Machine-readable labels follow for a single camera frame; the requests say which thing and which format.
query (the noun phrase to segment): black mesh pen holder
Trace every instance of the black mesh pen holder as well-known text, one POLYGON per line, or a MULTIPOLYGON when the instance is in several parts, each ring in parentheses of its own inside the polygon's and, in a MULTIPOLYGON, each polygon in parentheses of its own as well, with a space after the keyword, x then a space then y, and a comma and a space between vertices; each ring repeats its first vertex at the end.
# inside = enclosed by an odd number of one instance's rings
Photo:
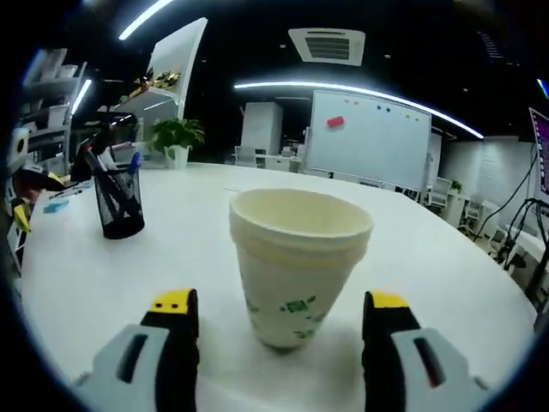
POLYGON ((128 165, 96 173, 95 194, 103 234, 107 239, 125 239, 145 227, 139 189, 139 170, 128 165))

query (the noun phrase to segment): air conditioner vent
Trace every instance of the air conditioner vent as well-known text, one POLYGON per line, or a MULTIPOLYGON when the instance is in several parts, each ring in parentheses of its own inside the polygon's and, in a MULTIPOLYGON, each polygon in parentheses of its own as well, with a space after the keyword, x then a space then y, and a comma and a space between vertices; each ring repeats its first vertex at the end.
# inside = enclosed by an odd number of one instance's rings
POLYGON ((333 28, 293 28, 288 31, 304 62, 360 66, 365 34, 333 28))

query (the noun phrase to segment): white cup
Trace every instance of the white cup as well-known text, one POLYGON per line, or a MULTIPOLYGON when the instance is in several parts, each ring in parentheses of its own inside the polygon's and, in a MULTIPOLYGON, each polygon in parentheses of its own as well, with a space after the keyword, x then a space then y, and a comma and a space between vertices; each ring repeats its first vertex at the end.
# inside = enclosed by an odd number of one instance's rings
POLYGON ((320 193, 258 189, 236 196, 229 218, 256 336, 276 348, 307 342, 365 255, 370 215, 320 193))

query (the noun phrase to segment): computer screen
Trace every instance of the computer screen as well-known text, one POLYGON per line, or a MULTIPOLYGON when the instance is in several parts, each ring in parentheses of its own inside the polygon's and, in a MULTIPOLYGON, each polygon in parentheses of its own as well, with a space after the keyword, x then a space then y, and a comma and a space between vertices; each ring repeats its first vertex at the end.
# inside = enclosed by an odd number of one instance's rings
POLYGON ((532 108, 530 108, 530 116, 540 159, 540 186, 536 191, 536 197, 549 203, 549 170, 547 170, 549 168, 549 118, 532 108))

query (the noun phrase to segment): white flower pot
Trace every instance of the white flower pot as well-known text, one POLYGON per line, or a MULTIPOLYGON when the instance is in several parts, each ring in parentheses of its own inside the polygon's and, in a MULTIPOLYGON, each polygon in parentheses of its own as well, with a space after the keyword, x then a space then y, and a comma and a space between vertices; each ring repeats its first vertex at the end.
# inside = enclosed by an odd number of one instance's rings
POLYGON ((166 164, 169 169, 185 169, 187 159, 189 158, 189 148, 182 148, 179 145, 170 146, 169 148, 164 148, 164 155, 166 156, 166 164), (175 160, 168 154, 168 150, 170 149, 175 154, 175 160))

